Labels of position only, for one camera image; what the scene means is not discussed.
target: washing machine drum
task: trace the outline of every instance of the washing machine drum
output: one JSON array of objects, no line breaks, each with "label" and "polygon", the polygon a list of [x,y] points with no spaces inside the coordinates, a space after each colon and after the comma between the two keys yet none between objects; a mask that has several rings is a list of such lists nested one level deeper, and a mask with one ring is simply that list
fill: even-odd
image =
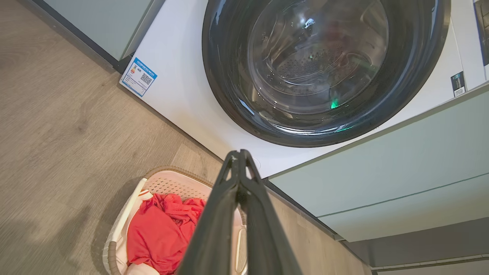
[{"label": "washing machine drum", "polygon": [[373,130],[416,95],[449,18],[449,0],[209,0],[204,67],[243,129],[326,146]]}]

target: front-load washing machine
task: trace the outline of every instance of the front-load washing machine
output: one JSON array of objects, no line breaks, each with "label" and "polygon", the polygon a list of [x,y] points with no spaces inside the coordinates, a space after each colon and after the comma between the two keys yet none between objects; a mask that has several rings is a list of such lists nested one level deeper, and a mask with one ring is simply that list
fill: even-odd
[{"label": "front-load washing machine", "polygon": [[166,0],[120,80],[262,177],[484,82],[469,0]]}]

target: plastic laundry basket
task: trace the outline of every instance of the plastic laundry basket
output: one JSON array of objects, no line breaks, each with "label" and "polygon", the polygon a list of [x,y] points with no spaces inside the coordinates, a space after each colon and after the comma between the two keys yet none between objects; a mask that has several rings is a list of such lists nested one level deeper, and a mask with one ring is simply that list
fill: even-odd
[{"label": "plastic laundry basket", "polygon": [[[137,198],[142,190],[149,190],[153,194],[173,193],[179,195],[182,200],[188,198],[207,200],[212,190],[211,188],[212,184],[209,181],[172,166],[159,167],[146,174],[139,181],[124,207],[122,207],[105,243],[102,258],[107,272],[112,275],[123,275],[125,273],[127,266],[124,267],[120,263],[127,262],[127,254],[124,253],[125,259],[117,258],[116,251],[118,248],[123,249],[125,247],[127,236],[123,236],[123,228],[129,225],[128,217],[131,210],[139,209],[141,200],[137,200]],[[237,275],[245,274],[247,270],[246,229],[244,224],[245,217],[237,209],[234,213],[232,236],[232,273]]]}]

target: red clothing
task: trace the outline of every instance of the red clothing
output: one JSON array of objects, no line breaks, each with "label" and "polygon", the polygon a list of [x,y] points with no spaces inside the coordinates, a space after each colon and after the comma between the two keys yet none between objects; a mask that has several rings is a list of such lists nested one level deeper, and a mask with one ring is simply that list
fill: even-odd
[{"label": "red clothing", "polygon": [[160,274],[174,274],[185,254],[205,201],[155,194],[143,201],[127,232],[130,263],[146,263]]}]

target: laminate flooring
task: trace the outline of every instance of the laminate flooring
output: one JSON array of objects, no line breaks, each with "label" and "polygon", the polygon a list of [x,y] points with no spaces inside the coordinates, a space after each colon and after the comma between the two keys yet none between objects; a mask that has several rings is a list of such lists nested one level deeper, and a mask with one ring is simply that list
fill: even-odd
[{"label": "laminate flooring", "polygon": [[[0,1],[0,274],[106,274],[103,245],[146,172],[215,180],[222,161],[119,78],[28,3]],[[271,198],[304,274],[370,274]]]}]

